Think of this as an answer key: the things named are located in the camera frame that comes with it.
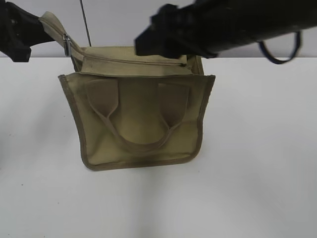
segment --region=khaki bag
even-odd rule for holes
[[[45,31],[64,47],[66,34],[50,12]],[[139,57],[133,47],[79,47],[70,39],[75,73],[59,77],[74,116],[84,164],[111,170],[192,160],[214,76],[201,59]]]

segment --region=white surface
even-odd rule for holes
[[[204,63],[196,159],[92,172],[57,79],[70,60],[0,59],[0,237],[317,237],[317,59]]]
[[[61,20],[69,35],[81,46],[87,46],[86,30],[79,0],[11,0],[37,16],[51,11]],[[93,46],[131,46],[146,29],[149,18],[166,3],[180,7],[194,0],[83,0]],[[317,28],[304,31],[301,57],[317,57]],[[293,35],[267,42],[276,57],[288,57],[294,46]],[[32,48],[33,57],[63,57],[63,49],[56,43]],[[263,57],[257,44],[223,52],[220,57]]]

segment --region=bag strap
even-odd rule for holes
[[[149,152],[159,149],[172,132],[181,125],[185,116],[189,88],[183,85],[158,84],[160,114],[166,125],[164,136],[154,143],[137,144],[126,140],[113,125],[110,116],[119,106],[118,81],[96,79],[86,84],[88,102],[116,139],[131,152]]]

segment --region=metal zipper pull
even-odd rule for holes
[[[71,57],[70,38],[67,34],[63,34],[64,50],[67,57]]]

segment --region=wire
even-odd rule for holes
[[[83,0],[80,0],[80,5],[81,5],[81,10],[82,10],[82,12],[83,12],[83,18],[84,18],[84,22],[85,22],[85,27],[86,27],[86,33],[87,33],[87,38],[88,38],[89,46],[91,46],[90,35],[89,35],[89,31],[88,31],[88,26],[87,26],[87,20],[86,20],[86,15],[85,15],[85,10],[84,10]]]

